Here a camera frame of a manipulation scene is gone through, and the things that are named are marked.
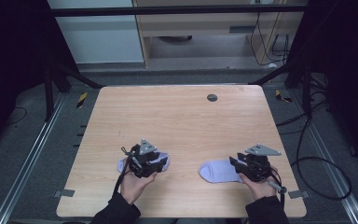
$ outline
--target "gray carpet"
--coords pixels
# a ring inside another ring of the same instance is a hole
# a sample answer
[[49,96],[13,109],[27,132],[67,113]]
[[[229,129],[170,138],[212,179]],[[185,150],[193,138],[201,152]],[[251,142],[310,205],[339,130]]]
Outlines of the gray carpet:
[[[195,70],[195,71],[161,71],[161,72],[123,72],[114,74],[88,74],[88,77],[105,85],[158,85],[158,84],[213,84],[213,83],[246,83],[256,80],[268,71],[259,70]],[[57,217],[55,211],[58,198],[53,197],[55,190],[63,189],[75,159],[77,147],[81,142],[79,133],[84,132],[81,125],[87,124],[98,91],[77,81],[71,80],[73,88],[66,94],[62,112],[53,128],[38,162],[27,182],[11,219],[68,221]],[[82,108],[76,108],[82,92],[88,97]],[[277,123],[298,115],[295,103],[286,103],[275,98],[275,90],[265,88],[268,104]],[[324,99],[315,96],[315,103]],[[27,110],[21,121],[7,125],[0,134],[0,204],[5,199],[11,184],[14,182],[22,163],[32,147],[44,121],[44,87],[38,86],[28,90],[19,97],[18,106]],[[337,126],[332,114],[326,107],[313,113],[313,120],[325,140],[335,162],[351,178],[353,194],[358,201],[358,157],[352,157],[349,146]],[[16,109],[9,122],[22,117],[22,109]],[[298,131],[304,120],[300,119],[290,125],[279,128],[280,133]],[[296,146],[299,133],[282,134],[282,142],[289,161],[296,159]],[[314,144],[306,133],[303,138],[300,156],[317,156]],[[301,170],[307,180],[317,190],[328,195],[336,195],[324,166],[318,161],[304,161]],[[308,190],[298,177],[300,189]],[[305,199],[308,213],[305,217],[291,220],[292,223],[351,223],[341,202],[329,201],[310,191],[311,197]],[[89,217],[72,218],[71,220],[90,220]]]

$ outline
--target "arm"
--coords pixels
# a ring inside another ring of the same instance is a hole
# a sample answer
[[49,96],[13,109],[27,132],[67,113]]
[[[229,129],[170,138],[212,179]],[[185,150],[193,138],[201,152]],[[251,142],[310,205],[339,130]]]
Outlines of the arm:
[[276,196],[276,189],[270,186],[268,181],[256,183],[243,174],[240,174],[240,178],[249,187],[255,199],[255,202],[246,206],[250,223],[289,223],[283,207]]
[[141,212],[133,204],[142,194],[145,187],[154,181],[157,173],[148,178],[138,178],[128,172],[120,186],[120,193],[112,196],[108,205],[92,219],[91,224],[131,224]]

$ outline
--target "metal track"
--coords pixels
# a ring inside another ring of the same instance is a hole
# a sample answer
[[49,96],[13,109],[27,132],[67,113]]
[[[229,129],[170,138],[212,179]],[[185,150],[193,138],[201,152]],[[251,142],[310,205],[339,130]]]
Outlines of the metal track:
[[13,183],[9,193],[7,194],[4,202],[0,206],[0,224],[6,224],[20,195],[22,190],[27,183],[27,180],[34,169],[34,165],[42,151],[48,136],[54,126],[55,121],[57,120],[58,115],[62,109],[62,103],[65,99],[65,94],[60,93],[58,95],[58,99],[56,102],[55,111],[51,116],[51,119],[46,121],[40,131],[39,135],[37,136],[33,147],[31,148],[30,153],[28,154],[27,159],[25,160],[24,164],[21,167],[19,174],[17,175],[16,180]]
[[[301,97],[299,93],[297,91],[292,91],[292,90],[289,91],[293,96],[294,101],[296,102],[296,105],[300,113],[304,113],[304,110],[301,104],[299,103],[301,102]],[[310,123],[309,129],[310,129],[310,137],[312,138],[315,144],[316,151],[318,152],[319,156],[323,159],[334,162],[333,158],[328,152],[326,145],[324,144],[322,137],[319,135],[319,132],[316,126],[313,124],[313,122]],[[342,176],[341,172],[329,164],[326,164],[324,167],[330,177],[331,182],[333,183],[334,188],[336,189],[336,193],[338,195],[344,195],[346,192],[348,192],[347,182],[345,181],[345,178],[344,176]],[[342,200],[341,202],[344,205],[344,208],[347,211],[347,214],[351,219],[351,222],[358,224],[358,202],[356,201],[354,195],[351,194],[348,198]]]

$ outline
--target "round black hole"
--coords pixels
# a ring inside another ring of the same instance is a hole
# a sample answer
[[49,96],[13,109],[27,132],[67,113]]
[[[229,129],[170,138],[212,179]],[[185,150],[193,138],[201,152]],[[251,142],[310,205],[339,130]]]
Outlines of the round black hole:
[[209,94],[206,98],[211,102],[215,102],[217,100],[217,96],[215,94]]

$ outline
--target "person's left hand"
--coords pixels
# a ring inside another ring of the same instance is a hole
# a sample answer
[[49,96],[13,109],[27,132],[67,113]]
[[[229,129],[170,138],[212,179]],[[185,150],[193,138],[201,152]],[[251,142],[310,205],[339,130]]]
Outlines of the person's left hand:
[[155,180],[156,175],[157,172],[147,178],[139,178],[133,172],[128,172],[124,175],[124,179],[121,182],[121,195],[128,204],[133,204],[144,192],[146,186]]

